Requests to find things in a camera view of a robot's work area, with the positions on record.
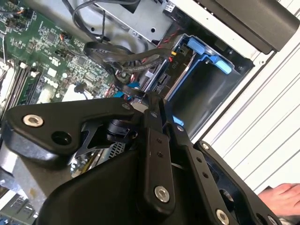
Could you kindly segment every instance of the blue plastic latch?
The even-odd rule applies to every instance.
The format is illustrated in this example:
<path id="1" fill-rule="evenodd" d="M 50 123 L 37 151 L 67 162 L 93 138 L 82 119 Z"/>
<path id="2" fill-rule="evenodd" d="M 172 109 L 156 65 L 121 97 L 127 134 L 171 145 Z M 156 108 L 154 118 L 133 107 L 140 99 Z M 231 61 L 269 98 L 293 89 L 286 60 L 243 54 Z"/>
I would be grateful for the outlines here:
<path id="1" fill-rule="evenodd" d="M 222 70 L 226 74 L 230 74 L 232 72 L 231 66 L 226 63 L 220 56 L 214 55 L 214 56 L 208 56 L 208 58 L 212 61 L 212 63 L 218 67 L 220 70 Z"/>
<path id="2" fill-rule="evenodd" d="M 188 47 L 193 49 L 195 52 L 197 52 L 199 55 L 203 55 L 205 53 L 205 46 L 201 43 L 199 43 L 195 38 L 191 37 L 188 41 Z"/>
<path id="3" fill-rule="evenodd" d="M 181 121 L 180 119 L 178 119 L 176 116 L 173 116 L 173 119 L 174 119 L 174 122 L 175 122 L 175 123 L 178 123 L 178 124 L 181 125 L 181 126 L 184 125 L 184 122 Z"/>
<path id="4" fill-rule="evenodd" d="M 220 56 L 218 55 L 208 55 L 205 54 L 205 45 L 197 41 L 194 37 L 191 37 L 188 41 L 188 47 L 193 49 L 199 55 L 201 55 L 200 61 L 204 61 L 206 58 L 210 59 L 210 62 L 222 70 L 225 74 L 230 74 L 233 70 L 233 66 L 229 63 L 225 62 Z"/>
<path id="5" fill-rule="evenodd" d="M 128 87 L 131 87 L 131 88 L 137 88 L 137 87 L 140 87 L 140 84 L 139 82 L 133 82 L 133 83 L 130 83 L 128 85 Z M 123 97 L 124 93 L 121 92 L 121 91 L 118 91 L 117 93 L 115 93 L 115 95 L 113 96 L 114 98 L 121 98 Z"/>

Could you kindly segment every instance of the hex bolt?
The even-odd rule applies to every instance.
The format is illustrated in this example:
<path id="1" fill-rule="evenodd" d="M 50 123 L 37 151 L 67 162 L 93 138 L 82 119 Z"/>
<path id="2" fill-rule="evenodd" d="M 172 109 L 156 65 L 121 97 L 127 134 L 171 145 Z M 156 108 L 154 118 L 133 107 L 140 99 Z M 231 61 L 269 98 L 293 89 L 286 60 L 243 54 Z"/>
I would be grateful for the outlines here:
<path id="1" fill-rule="evenodd" d="M 153 117 L 155 117 L 155 118 L 158 117 L 158 115 L 157 115 L 155 112 L 151 112 L 150 114 L 151 114 Z"/>
<path id="2" fill-rule="evenodd" d="M 122 104 L 122 107 L 125 108 L 125 109 L 127 109 L 127 110 L 130 110 L 130 106 L 127 105 L 127 104 Z"/>
<path id="3" fill-rule="evenodd" d="M 217 218 L 221 221 L 224 225 L 229 225 L 229 218 L 222 210 L 216 211 Z"/>
<path id="4" fill-rule="evenodd" d="M 156 198 L 163 203 L 167 203 L 168 201 L 170 201 L 170 194 L 163 186 L 157 186 L 154 189 L 154 194 Z"/>
<path id="5" fill-rule="evenodd" d="M 208 145 L 205 144 L 205 143 L 202 143 L 201 145 L 202 145 L 202 147 L 203 147 L 205 150 L 209 150 L 209 149 L 210 149 L 210 148 L 208 147 Z"/>
<path id="6" fill-rule="evenodd" d="M 44 121 L 41 117 L 31 114 L 24 116 L 23 123 L 29 127 L 38 128 L 44 124 Z"/>
<path id="7" fill-rule="evenodd" d="M 276 220 L 274 220 L 274 218 L 272 216 L 268 216 L 268 218 L 273 225 L 278 225 Z"/>
<path id="8" fill-rule="evenodd" d="M 177 126 L 177 129 L 180 130 L 181 132 L 184 131 L 183 127 L 180 125 Z"/>

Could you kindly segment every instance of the gray metal panel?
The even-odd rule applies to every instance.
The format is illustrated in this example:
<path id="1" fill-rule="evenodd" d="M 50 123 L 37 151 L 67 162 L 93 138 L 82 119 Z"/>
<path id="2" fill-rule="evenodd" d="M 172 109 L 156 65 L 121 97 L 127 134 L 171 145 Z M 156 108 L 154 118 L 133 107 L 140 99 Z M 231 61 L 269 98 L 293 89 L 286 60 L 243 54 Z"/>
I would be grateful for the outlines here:
<path id="1" fill-rule="evenodd" d="M 121 5 L 110 3 L 98 3 L 98 5 L 120 24 L 136 31 L 148 41 L 161 40 L 172 24 L 172 20 L 163 13 L 165 1 L 159 4 L 152 0 L 141 0 L 134 13 Z"/>

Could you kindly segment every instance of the black cable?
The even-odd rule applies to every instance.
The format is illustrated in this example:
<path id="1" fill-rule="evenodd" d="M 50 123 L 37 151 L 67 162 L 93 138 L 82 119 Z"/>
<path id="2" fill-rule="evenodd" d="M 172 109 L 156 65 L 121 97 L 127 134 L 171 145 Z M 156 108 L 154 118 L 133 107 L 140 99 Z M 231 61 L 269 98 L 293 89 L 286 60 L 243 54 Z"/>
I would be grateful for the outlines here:
<path id="1" fill-rule="evenodd" d="M 105 10 L 103 10 L 103 20 L 102 20 L 102 37 L 101 37 L 101 39 L 100 39 L 100 43 L 102 43 L 103 42 L 103 40 L 104 40 L 104 32 L 105 32 L 105 14 L 106 14 L 106 12 L 105 12 Z"/>
<path id="2" fill-rule="evenodd" d="M 85 96 L 85 99 L 86 99 L 86 100 L 89 100 L 85 93 L 82 93 L 82 94 Z"/>
<path id="3" fill-rule="evenodd" d="M 66 8 L 68 9 L 68 11 L 70 12 L 71 15 L 73 15 L 74 9 L 71 6 L 71 4 L 69 3 L 68 0 L 61 0 L 62 3 L 64 3 L 64 5 L 66 6 Z M 84 33 L 86 33 L 93 41 L 97 41 L 96 37 L 94 36 L 94 34 L 92 32 L 89 31 L 89 29 L 86 28 L 86 26 L 83 24 L 81 18 L 78 15 L 75 15 L 73 20 L 75 20 L 75 25 L 82 30 Z"/>
<path id="4" fill-rule="evenodd" d="M 72 19 L 73 19 L 73 22 L 74 24 L 79 28 L 79 29 L 82 29 L 81 28 L 81 25 L 77 23 L 76 21 L 76 16 L 78 11 L 82 8 L 85 8 L 91 4 L 95 4 L 95 3 L 112 3 L 112 4 L 121 4 L 121 5 L 132 5 L 132 4 L 136 4 L 138 3 L 140 0 L 132 0 L 132 1 L 121 1 L 121 0 L 90 0 L 90 1 L 87 1 L 79 6 L 77 6 L 74 10 L 73 10 L 73 13 L 72 13 Z"/>

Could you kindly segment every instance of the round hole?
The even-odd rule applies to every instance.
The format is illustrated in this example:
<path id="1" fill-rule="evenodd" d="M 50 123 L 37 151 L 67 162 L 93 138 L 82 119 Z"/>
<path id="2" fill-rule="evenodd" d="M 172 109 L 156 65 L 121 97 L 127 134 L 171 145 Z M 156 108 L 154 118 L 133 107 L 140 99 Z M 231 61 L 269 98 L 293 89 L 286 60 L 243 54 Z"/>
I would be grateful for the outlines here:
<path id="1" fill-rule="evenodd" d="M 220 217 L 222 218 L 222 220 L 226 220 L 226 217 L 224 214 L 221 214 Z"/>
<path id="2" fill-rule="evenodd" d="M 160 151 L 157 153 L 157 156 L 160 158 L 164 157 L 164 155 Z"/>
<path id="3" fill-rule="evenodd" d="M 166 193 L 165 193 L 165 191 L 163 191 L 163 190 L 160 190 L 158 193 L 159 193 L 159 194 L 160 194 L 160 196 L 162 196 L 163 198 L 165 198 L 165 197 L 166 197 Z"/>
<path id="4" fill-rule="evenodd" d="M 258 220 L 261 222 L 262 225 L 268 225 L 268 222 L 266 221 L 266 219 L 259 213 L 256 214 Z"/>
<path id="5" fill-rule="evenodd" d="M 30 123 L 38 123 L 37 118 L 34 118 L 34 117 L 30 117 L 30 118 L 28 119 L 28 121 L 29 121 Z"/>
<path id="6" fill-rule="evenodd" d="M 202 174 L 205 178 L 208 178 L 208 175 L 205 172 L 203 172 Z"/>
<path id="7" fill-rule="evenodd" d="M 129 135 L 132 139 L 135 139 L 137 136 L 138 136 L 138 133 L 136 131 L 132 132 L 130 135 Z"/>
<path id="8" fill-rule="evenodd" d="M 56 131 L 51 135 L 52 140 L 59 145 L 69 145 L 72 137 L 64 131 Z"/>

